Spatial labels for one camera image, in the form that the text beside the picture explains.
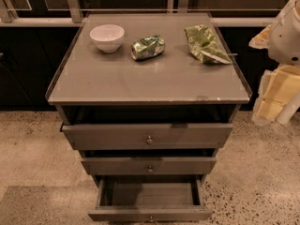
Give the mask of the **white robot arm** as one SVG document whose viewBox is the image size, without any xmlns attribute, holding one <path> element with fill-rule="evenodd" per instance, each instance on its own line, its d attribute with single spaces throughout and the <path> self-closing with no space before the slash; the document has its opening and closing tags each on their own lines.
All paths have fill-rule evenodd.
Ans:
<svg viewBox="0 0 300 225">
<path fill-rule="evenodd" d="M 252 121 L 258 126 L 287 124 L 300 107 L 300 0 L 289 0 L 248 46 L 266 49 L 278 62 L 262 75 Z"/>
</svg>

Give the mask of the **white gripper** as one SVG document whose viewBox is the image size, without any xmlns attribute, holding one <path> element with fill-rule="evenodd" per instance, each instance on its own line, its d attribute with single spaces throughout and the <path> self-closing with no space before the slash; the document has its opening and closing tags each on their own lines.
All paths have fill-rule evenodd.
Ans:
<svg viewBox="0 0 300 225">
<path fill-rule="evenodd" d="M 267 49 L 271 25 L 267 25 L 253 37 L 248 46 Z M 280 64 L 274 71 L 262 75 L 259 96 L 253 107 L 252 121 L 258 126 L 276 122 L 284 106 L 300 92 L 300 67 Z"/>
</svg>

